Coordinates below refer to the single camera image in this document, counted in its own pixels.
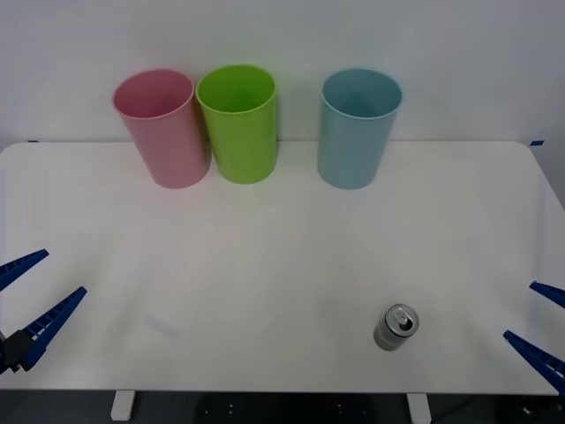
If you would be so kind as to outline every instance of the white wall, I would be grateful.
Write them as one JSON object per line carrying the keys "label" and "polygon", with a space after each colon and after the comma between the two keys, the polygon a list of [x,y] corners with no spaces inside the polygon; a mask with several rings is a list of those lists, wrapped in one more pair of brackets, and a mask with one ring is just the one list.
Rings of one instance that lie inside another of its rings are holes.
{"label": "white wall", "polygon": [[351,66],[394,75],[399,139],[565,143],[563,0],[3,0],[0,140],[111,139],[128,75],[173,66],[267,67],[279,137],[318,132],[325,77]]}

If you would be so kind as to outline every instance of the light blue cup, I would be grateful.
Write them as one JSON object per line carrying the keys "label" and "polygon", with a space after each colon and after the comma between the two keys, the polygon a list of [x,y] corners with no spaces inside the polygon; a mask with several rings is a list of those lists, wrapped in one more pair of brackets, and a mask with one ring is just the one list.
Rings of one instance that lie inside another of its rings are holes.
{"label": "light blue cup", "polygon": [[403,93],[389,76],[367,69],[332,75],[322,89],[318,172],[332,186],[373,181]]}

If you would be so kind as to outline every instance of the green cup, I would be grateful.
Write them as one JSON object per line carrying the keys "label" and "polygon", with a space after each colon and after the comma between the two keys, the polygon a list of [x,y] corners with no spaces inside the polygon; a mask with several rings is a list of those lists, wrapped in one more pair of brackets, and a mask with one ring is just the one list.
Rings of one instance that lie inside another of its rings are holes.
{"label": "green cup", "polygon": [[196,87],[218,170],[229,181],[256,183],[276,161],[276,85],[251,64],[223,66]]}

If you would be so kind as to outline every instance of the pink cup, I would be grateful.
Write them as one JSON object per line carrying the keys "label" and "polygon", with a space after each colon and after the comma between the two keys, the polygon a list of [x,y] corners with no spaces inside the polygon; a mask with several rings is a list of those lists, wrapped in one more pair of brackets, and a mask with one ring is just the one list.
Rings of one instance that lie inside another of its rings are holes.
{"label": "pink cup", "polygon": [[192,81],[171,69],[133,75],[112,96],[114,108],[160,186],[191,186],[210,167],[193,96]]}

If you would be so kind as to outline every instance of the can pull tab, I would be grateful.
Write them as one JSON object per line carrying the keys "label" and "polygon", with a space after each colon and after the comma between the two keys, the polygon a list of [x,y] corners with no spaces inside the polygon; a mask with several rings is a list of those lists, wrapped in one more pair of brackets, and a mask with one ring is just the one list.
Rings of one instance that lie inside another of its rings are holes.
{"label": "can pull tab", "polygon": [[402,331],[408,331],[414,326],[414,323],[412,322],[410,317],[401,308],[398,308],[393,313],[393,316],[395,317],[395,320],[398,322],[398,327],[400,327]]}

